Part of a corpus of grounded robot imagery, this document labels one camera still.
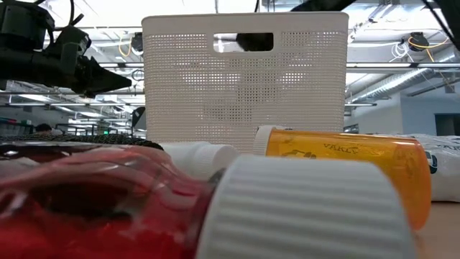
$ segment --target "white cap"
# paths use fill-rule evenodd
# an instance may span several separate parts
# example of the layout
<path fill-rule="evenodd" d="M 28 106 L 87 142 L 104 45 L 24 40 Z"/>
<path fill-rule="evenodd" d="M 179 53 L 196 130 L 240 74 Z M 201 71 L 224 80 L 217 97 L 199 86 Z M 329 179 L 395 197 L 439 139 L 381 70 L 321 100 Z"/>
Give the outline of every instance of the white cap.
<path fill-rule="evenodd" d="M 415 258 L 391 183 L 369 163 L 240 156 L 208 209 L 197 259 Z"/>
<path fill-rule="evenodd" d="M 193 176 L 209 179 L 215 172 L 227 168 L 239 156 L 238 150 L 230 145 L 204 145 L 199 147 L 193 157 Z"/>
<path fill-rule="evenodd" d="M 273 126 L 265 125 L 260 126 L 257 129 L 256 137 L 254 138 L 254 145 L 252 148 L 252 153 L 254 155 L 265 155 L 267 152 L 268 141 L 270 140 L 270 135 L 272 130 L 285 130 L 286 127 L 283 126 Z"/>

